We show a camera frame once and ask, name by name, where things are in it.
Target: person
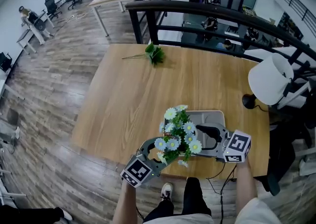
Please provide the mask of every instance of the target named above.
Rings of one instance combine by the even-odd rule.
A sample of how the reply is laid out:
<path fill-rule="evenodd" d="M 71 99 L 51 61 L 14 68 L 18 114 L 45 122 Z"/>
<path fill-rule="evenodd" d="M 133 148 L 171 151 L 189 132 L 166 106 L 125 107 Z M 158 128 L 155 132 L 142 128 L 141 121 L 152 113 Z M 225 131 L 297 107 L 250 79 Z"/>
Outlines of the person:
<path fill-rule="evenodd" d="M 201 22 L 201 25 L 204 27 L 205 30 L 208 30 L 208 31 L 216 31 L 218 28 L 217 19 L 213 17 L 208 17 L 205 21 Z M 204 39 L 206 41 L 211 40 L 212 37 L 213 35 L 209 35 L 209 34 L 204 35 Z"/>
<path fill-rule="evenodd" d="M 53 224 L 64 218 L 72 221 L 72 216 L 65 210 L 56 208 L 39 209 L 17 209 L 8 205 L 0 205 L 0 216 L 2 224 L 11 223 L 32 223 L 32 224 Z"/>
<path fill-rule="evenodd" d="M 203 200 L 197 178 L 188 178 L 184 190 L 183 211 L 173 214 L 172 184 L 161 190 L 162 201 L 144 219 L 146 224 L 214 224 L 212 212 Z M 248 158 L 237 164 L 237 218 L 235 224 L 281 224 L 269 207 L 258 199 Z M 136 190 L 123 180 L 113 224 L 137 224 Z"/>
<path fill-rule="evenodd" d="M 43 34 L 47 38 L 53 37 L 53 35 L 47 29 L 44 29 L 40 32 L 34 26 L 35 21 L 39 18 L 35 12 L 24 8 L 24 6 L 19 7 L 19 12 L 21 14 L 22 22 L 25 23 L 31 29 L 36 38 L 39 40 L 40 45 L 43 45 L 45 43 L 45 40 L 41 34 Z"/>
<path fill-rule="evenodd" d="M 258 32 L 258 30 L 254 29 L 254 28 L 248 28 L 247 32 L 243 38 L 246 40 L 250 40 L 250 41 L 256 41 L 259 38 L 259 32 Z M 250 47 L 250 44 L 248 42 L 244 42 L 242 44 L 242 48 L 244 50 L 247 50 L 249 47 Z"/>
<path fill-rule="evenodd" d="M 230 50 L 233 47 L 232 42 L 230 40 L 225 40 L 224 43 L 219 42 L 216 45 L 216 48 L 223 50 Z"/>

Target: black pants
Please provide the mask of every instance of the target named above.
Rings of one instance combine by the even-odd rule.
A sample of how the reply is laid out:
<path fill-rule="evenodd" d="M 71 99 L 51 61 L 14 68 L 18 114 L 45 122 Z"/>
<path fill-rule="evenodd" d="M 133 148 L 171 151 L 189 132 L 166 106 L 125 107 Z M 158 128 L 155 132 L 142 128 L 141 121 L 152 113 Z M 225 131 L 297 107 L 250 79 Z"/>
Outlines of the black pants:
<path fill-rule="evenodd" d="M 188 178 L 184 190 L 183 210 L 181 215 L 188 214 L 208 214 L 212 216 L 211 210 L 206 206 L 203 200 L 201 186 L 197 178 Z M 143 223 L 169 216 L 173 216 L 173 204 L 170 200 L 163 200 L 147 215 Z"/>
<path fill-rule="evenodd" d="M 64 217 L 59 207 L 42 209 L 16 209 L 7 205 L 0 206 L 1 224 L 32 223 L 53 224 Z"/>

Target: wooden plank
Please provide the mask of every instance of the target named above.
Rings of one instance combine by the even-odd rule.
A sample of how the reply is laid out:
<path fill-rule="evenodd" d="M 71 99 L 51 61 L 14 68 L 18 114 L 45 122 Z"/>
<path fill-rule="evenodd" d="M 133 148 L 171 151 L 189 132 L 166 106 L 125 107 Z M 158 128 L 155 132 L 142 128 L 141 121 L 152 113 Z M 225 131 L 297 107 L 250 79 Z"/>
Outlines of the wooden plank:
<path fill-rule="evenodd" d="M 248 72 L 256 63 L 207 51 L 163 46 L 163 65 L 147 59 L 126 59 L 146 45 L 112 44 L 85 97 L 72 141 L 88 153 L 126 164 L 147 139 L 159 136 L 165 110 L 179 104 L 190 110 L 221 110 L 226 127 L 252 136 L 250 163 L 254 176 L 267 173 L 269 116 L 248 110 L 241 102 L 250 93 Z M 212 177 L 223 167 L 213 158 L 192 157 L 190 167 L 171 164 L 163 173 Z M 226 165 L 226 178 L 234 164 Z"/>

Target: white sneaker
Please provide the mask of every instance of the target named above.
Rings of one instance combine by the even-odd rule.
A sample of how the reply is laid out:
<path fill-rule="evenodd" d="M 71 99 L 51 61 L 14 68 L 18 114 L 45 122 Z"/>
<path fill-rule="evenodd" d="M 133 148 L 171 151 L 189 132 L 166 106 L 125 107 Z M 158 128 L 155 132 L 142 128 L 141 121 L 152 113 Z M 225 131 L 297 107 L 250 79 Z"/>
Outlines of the white sneaker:
<path fill-rule="evenodd" d="M 67 213 L 64 209 L 61 208 L 61 210 L 63 210 L 64 213 L 64 218 L 68 221 L 72 221 L 73 217 L 71 217 L 71 215 L 69 213 Z"/>
<path fill-rule="evenodd" d="M 172 196 L 172 184 L 171 183 L 165 183 L 161 189 L 161 198 L 163 200 L 170 200 L 171 201 Z"/>
<path fill-rule="evenodd" d="M 19 139 L 19 138 L 20 138 L 20 127 L 19 127 L 19 126 L 17 126 L 17 127 L 16 127 L 16 130 L 15 130 L 15 138 L 16 138 L 16 139 Z"/>

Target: white shirt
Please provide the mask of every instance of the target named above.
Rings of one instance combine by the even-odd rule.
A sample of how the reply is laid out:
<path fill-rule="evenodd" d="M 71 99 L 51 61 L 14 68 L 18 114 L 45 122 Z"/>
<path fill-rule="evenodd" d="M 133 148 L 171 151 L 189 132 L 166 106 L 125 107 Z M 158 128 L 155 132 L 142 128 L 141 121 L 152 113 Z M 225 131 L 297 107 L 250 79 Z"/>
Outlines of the white shirt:
<path fill-rule="evenodd" d="M 164 217 L 145 222 L 146 224 L 214 224 L 207 214 L 190 214 Z M 254 198 L 238 214 L 235 224 L 281 224 L 271 209 L 258 198 Z"/>

